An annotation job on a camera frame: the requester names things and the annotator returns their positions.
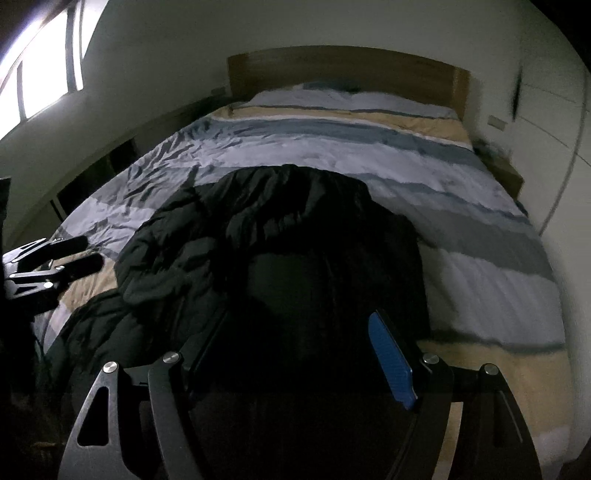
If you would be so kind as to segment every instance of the white wall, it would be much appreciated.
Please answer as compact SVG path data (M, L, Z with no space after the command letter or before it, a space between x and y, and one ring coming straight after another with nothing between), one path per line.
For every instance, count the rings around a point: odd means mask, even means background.
M591 434L589 74L559 29L533 5L522 7L524 85L512 162L525 180L519 199L541 232L561 290L574 386L568 456L574 458Z
M7 242L43 204L130 132L227 83L227 56L261 48L388 48L470 70L468 129L501 146L518 70L517 0L111 1L83 61L84 89L0 141L12 175Z

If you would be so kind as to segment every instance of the black jacket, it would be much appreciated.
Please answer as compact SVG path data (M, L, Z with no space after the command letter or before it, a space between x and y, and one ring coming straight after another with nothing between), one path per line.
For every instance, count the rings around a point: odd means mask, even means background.
M288 468L291 478L336 474L323 470L331 455L341 478L360 478L353 451L387 470L391 459L381 458L400 428L392 432L385 419L398 407L385 400L368 317L381 307L414 339L430 330L416 232L373 202L361 181L284 165L187 185L137 230L115 271L118 289L78 309L47 355L66 429L104 363L151 363L230 316L211 394L193 410L219 476L235 474L224 471L229 455L253 478L275 478L294 451L322 454L305 471ZM214 402L214 392L231 400Z

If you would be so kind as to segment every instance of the window frame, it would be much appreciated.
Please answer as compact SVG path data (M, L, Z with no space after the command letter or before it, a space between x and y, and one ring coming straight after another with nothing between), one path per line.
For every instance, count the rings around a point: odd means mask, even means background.
M78 92L78 91L82 90L82 88L83 88L83 86L82 86L82 70L80 68L81 66L78 65L78 68L76 68L76 63L75 63L76 52L75 52L74 45L79 46L82 43L82 13L80 13L80 19L79 19L80 25L79 25L78 29L75 28L75 26L76 26L76 9L77 8L80 10L82 10L84 8L84 0L75 0L71 3L69 3L69 5L67 5L65 8L62 8L59 11L56 11L53 15L48 17L43 22L43 24L40 26L40 28L35 33L35 36L33 36L33 38L35 38L37 36L37 34L43 28L45 28L45 26L49 22L51 22L51 20L53 20L55 17L62 14L64 11L67 12L66 32L65 32L67 92L64 95L62 95L60 98L63 98L65 95L68 95L69 93ZM74 35L78 35L78 37L79 37L77 39L77 42L74 41ZM18 112L19 112L19 116L20 116L21 120L18 124L16 124L16 126L14 126L13 129L11 129L9 132L7 132L4 136L9 135L10 132L12 132L16 127L23 124L29 118L34 116L34 115L31 115L31 116L27 117L27 114L25 112L25 106L24 106L23 83L22 83L22 58L23 58L25 51L27 50L27 47L28 47L28 45L23 49L23 51L20 53L20 55L18 56L15 63L8 70L7 75L5 76L4 79L2 79L2 84L0 85L0 95L2 95L2 92L4 91L4 87L8 84L8 79L10 78L10 76L16 75L16 77L17 77ZM77 70L79 70L78 75L80 76L80 81L77 81L77 79L76 79ZM44 107L41 111L45 110L45 108L47 108L48 106L51 106L51 104Z

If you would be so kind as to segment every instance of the bedsheet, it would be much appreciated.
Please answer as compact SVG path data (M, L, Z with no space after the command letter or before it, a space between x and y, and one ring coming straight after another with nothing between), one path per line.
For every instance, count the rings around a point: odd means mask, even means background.
M342 92L296 93L297 99L293 91L286 98L265 92L197 120L66 219L56 235L88 236L106 262L99 274L75 282L54 312L38 317L43 348L77 306L116 287L118 253L183 183L215 182L246 166L335 171L364 181L374 201L415 225L433 331L420 347L450 365L499 365L545 475L554 477L568 445L570 367L558 289L527 217L475 156L448 109L381 102L385 94L363 101ZM449 471L460 411L452 409L435 478Z

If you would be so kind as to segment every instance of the black clamp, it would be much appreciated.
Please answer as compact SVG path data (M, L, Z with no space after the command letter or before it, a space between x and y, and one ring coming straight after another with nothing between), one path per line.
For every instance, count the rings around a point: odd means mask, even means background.
M213 478L187 409L189 382L203 373L223 320L213 324L151 365L104 365L68 439L59 480L150 478L156 467L146 461L138 418L138 404L147 400L167 477ZM463 410L450 479L541 480L527 425L496 365L450 367L405 341L384 312L372 314L368 330L392 394L413 416L387 480L432 478L452 402L463 402Z
M53 267L54 260L86 248L85 236L65 240L42 238L4 254L4 290L13 310L27 317L52 310L71 282L100 271L103 258L98 253Z
M382 311L370 317L369 335L392 394L413 414L388 480L433 476L452 402L463 408L450 480L541 480L527 424L496 365L450 367L405 341Z

